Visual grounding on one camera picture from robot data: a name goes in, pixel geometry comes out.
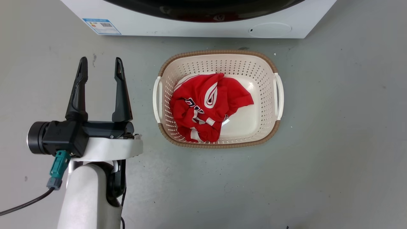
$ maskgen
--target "basket handle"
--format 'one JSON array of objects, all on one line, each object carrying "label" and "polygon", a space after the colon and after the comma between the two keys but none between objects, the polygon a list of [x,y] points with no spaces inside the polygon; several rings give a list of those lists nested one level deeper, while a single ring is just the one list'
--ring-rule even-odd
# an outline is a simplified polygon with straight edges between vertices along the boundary
[{"label": "basket handle", "polygon": [[[157,91],[158,87],[160,86],[160,80],[161,77],[157,77],[154,83],[154,88],[153,88],[153,110],[154,110],[154,117],[157,123],[161,123],[161,117],[158,111],[158,102],[157,102]],[[160,90],[160,108],[162,108],[162,91]]]},{"label": "basket handle", "polygon": [[278,111],[277,111],[277,120],[281,120],[282,111],[284,109],[284,89],[282,87],[282,81],[278,73],[275,73],[274,76],[276,77],[277,89],[278,89]]}]

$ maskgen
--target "black cable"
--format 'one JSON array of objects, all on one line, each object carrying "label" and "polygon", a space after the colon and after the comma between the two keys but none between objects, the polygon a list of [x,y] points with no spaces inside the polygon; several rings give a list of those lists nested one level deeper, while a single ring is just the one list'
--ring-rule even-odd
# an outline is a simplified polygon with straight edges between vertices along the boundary
[{"label": "black cable", "polygon": [[25,208],[25,207],[28,207],[28,206],[30,206],[31,204],[36,203],[36,202],[38,202],[38,201],[44,199],[45,197],[47,197],[49,194],[51,194],[51,192],[54,191],[54,189],[55,189],[55,188],[50,188],[46,193],[42,194],[41,196],[39,196],[39,197],[37,197],[37,198],[35,198],[35,199],[31,200],[31,201],[28,201],[28,202],[25,203],[25,204],[19,205],[19,206],[17,206],[17,207],[10,208],[10,209],[8,209],[8,210],[6,210],[6,211],[0,211],[0,216],[4,216],[4,215],[7,215],[7,214],[9,214],[9,213],[11,213],[11,212],[14,212],[14,211],[23,209],[23,208]]},{"label": "black cable", "polygon": [[[122,207],[125,204],[125,197],[126,197],[126,191],[127,191],[127,187],[125,187],[125,191],[123,192],[123,196],[122,196]],[[125,229],[125,220],[122,217],[122,228]]]}]

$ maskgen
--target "laundry basket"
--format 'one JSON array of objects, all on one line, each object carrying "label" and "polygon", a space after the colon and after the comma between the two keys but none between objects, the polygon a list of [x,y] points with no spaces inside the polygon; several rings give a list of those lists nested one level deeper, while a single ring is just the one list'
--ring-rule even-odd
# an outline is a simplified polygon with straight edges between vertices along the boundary
[{"label": "laundry basket", "polygon": [[[189,142],[177,131],[170,100],[177,82],[193,73],[224,73],[239,81],[254,104],[241,107],[222,123],[217,142]],[[264,54],[244,50],[182,53],[161,67],[153,89],[154,116],[162,135],[171,143],[191,148],[235,148],[269,140],[280,125],[284,91],[277,68]]]}]

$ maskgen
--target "gray connector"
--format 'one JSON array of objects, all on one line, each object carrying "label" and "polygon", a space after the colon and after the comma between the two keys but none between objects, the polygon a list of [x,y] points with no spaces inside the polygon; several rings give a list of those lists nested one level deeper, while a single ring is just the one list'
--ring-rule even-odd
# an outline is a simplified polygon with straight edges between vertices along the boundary
[{"label": "gray connector", "polygon": [[55,177],[50,177],[48,179],[47,188],[55,188],[55,190],[59,190],[62,185],[62,179],[58,179]]}]

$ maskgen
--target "basket bottom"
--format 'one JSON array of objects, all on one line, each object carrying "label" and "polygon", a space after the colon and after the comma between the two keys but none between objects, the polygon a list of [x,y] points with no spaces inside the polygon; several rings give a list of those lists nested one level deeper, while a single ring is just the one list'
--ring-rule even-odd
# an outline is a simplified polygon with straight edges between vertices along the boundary
[{"label": "basket bottom", "polygon": [[222,123],[219,139],[249,137],[260,125],[260,92],[257,83],[250,77],[225,75],[237,80],[252,96],[253,105],[241,107]]}]

